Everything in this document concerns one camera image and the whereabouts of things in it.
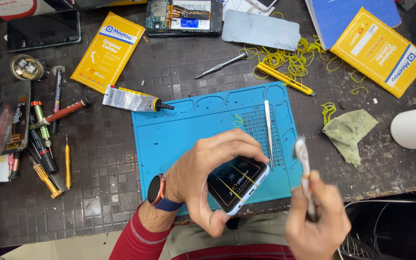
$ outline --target glue tube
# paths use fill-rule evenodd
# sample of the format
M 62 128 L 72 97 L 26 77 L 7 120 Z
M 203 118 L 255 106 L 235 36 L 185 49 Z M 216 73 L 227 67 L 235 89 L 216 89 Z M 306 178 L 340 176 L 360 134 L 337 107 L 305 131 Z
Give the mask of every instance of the glue tube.
M 160 109 L 174 110 L 174 106 L 161 103 L 161 99 L 149 94 L 107 85 L 102 104 L 136 112 L 158 112 Z

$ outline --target blue notebook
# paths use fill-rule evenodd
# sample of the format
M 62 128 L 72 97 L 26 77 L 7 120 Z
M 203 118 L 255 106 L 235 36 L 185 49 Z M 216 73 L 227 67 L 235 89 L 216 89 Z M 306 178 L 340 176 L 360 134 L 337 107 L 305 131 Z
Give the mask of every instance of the blue notebook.
M 391 28 L 401 24 L 393 0 L 306 0 L 306 4 L 324 50 L 337 42 L 361 7 Z
M 152 178 L 164 173 L 200 138 L 234 129 L 235 114 L 243 119 L 241 129 L 254 137 L 269 157 L 264 101 L 269 100 L 273 166 L 266 179 L 246 204 L 291 197 L 290 188 L 299 186 L 303 169 L 292 157 L 297 133 L 286 87 L 272 82 L 231 91 L 217 92 L 165 102 L 174 110 L 132 112 L 136 138 L 142 199 Z M 212 210 L 219 209 L 209 195 Z M 184 205 L 178 215 L 187 214 Z

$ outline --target phone display assembly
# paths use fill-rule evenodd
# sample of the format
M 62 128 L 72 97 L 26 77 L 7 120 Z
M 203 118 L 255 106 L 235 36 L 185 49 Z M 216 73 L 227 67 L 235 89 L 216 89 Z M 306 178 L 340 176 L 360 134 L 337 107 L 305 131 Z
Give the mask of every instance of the phone display assembly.
M 221 0 L 150 0 L 146 19 L 149 37 L 220 34 Z
M 256 8 L 267 12 L 277 0 L 247 0 L 248 2 L 252 3 Z
M 10 51 L 32 50 L 81 41 L 76 10 L 13 19 L 7 22 Z
M 238 156 L 208 175 L 208 190 L 221 209 L 233 216 L 268 174 L 267 164 Z

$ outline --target hand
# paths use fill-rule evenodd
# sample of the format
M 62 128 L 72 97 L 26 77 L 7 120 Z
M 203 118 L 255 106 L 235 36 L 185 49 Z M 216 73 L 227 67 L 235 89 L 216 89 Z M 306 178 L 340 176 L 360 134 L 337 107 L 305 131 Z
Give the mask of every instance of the hand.
M 175 202 L 185 201 L 190 218 L 212 237 L 222 234 L 230 216 L 222 210 L 212 212 L 208 205 L 208 175 L 219 165 L 237 156 L 268 163 L 261 145 L 240 129 L 198 140 L 163 176 L 165 197 Z
M 325 185 L 317 171 L 311 171 L 309 181 L 318 221 L 306 220 L 307 200 L 300 187 L 294 188 L 285 237 L 297 260 L 329 260 L 351 230 L 351 223 L 338 189 Z

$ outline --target watch strap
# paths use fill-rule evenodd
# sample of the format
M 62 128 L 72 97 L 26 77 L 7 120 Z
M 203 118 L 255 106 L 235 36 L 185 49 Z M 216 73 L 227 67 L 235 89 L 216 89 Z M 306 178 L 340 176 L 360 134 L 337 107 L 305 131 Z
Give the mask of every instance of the watch strap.
M 177 203 L 174 201 L 171 201 L 167 198 L 162 198 L 158 202 L 158 204 L 155 206 L 156 209 L 164 210 L 164 211 L 175 211 L 178 210 L 182 205 L 184 205 L 185 202 Z

